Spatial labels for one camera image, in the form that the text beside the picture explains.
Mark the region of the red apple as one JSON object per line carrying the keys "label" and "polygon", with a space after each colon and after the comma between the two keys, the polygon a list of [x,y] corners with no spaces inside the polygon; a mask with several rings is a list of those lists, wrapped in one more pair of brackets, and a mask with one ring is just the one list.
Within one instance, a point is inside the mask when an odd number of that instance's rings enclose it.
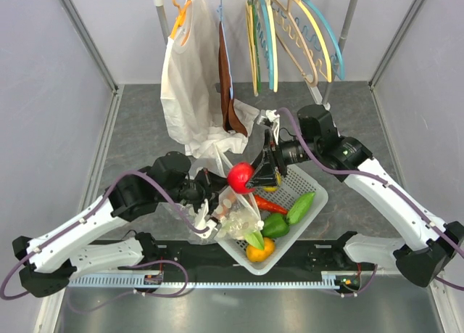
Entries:
{"label": "red apple", "polygon": [[238,163],[230,169],[227,182],[230,188],[237,194],[248,194],[254,188],[247,188],[247,182],[253,176],[254,168],[246,162]]}

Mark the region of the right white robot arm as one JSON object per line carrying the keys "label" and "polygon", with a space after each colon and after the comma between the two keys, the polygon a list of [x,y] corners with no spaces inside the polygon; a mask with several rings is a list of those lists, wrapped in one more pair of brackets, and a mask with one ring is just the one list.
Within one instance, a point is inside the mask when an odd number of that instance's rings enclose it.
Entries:
{"label": "right white robot arm", "polygon": [[414,285],[427,287],[440,279],[456,255],[463,255],[461,222],[447,223],[415,201],[365,145],[339,133],[323,105],[304,106],[296,116],[284,107],[263,110],[257,123],[267,129],[246,187],[277,186],[290,165],[311,161],[363,196],[400,235],[399,239],[382,239],[352,234],[332,252],[338,269],[372,263],[396,268]]}

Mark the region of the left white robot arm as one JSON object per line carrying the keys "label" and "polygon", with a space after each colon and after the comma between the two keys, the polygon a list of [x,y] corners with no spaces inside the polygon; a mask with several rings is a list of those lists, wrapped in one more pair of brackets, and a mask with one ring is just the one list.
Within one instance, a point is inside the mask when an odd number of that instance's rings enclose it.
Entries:
{"label": "left white robot arm", "polygon": [[139,232],[108,244],[102,244],[99,237],[153,213],[161,203],[170,204],[193,232],[209,231],[207,226],[190,222],[182,208],[209,215],[228,182],[223,174],[207,168],[190,177],[190,169],[187,156],[169,152],[151,166],[124,172],[103,195],[55,230],[35,239],[16,238],[12,243],[18,259],[14,270],[26,293],[47,297],[73,279],[111,268],[153,269],[161,255],[151,234]]}

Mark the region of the clear dotted zip top bag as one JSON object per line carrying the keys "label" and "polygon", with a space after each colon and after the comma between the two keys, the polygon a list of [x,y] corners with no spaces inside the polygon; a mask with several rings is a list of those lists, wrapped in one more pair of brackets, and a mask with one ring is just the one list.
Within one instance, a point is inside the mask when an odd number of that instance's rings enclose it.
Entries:
{"label": "clear dotted zip top bag", "polygon": [[[226,178],[233,164],[221,152],[216,145],[211,145],[206,152],[192,162],[188,172],[189,178],[195,178],[201,168]],[[194,225],[194,219],[198,212],[193,205],[181,205],[188,220]],[[188,242],[191,244],[212,244],[217,241],[244,240],[247,234],[261,231],[264,222],[252,194],[237,194],[232,188],[227,187],[219,195],[217,207],[209,207],[210,215],[220,223],[219,232],[213,239],[202,240],[195,232],[189,231]]]}

